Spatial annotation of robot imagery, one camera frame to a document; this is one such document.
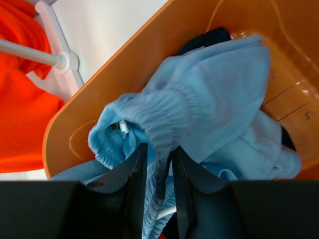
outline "fleece fabric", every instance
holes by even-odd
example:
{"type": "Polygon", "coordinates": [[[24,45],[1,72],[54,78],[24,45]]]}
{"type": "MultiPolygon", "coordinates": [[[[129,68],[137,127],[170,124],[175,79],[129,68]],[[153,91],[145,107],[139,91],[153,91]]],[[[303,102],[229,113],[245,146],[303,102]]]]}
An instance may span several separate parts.
{"type": "MultiPolygon", "coordinates": [[[[50,53],[34,6],[0,0],[0,39],[50,53]]],[[[44,79],[50,66],[0,52],[0,173],[43,168],[44,131],[64,102],[34,85],[34,71],[44,79]]]]}

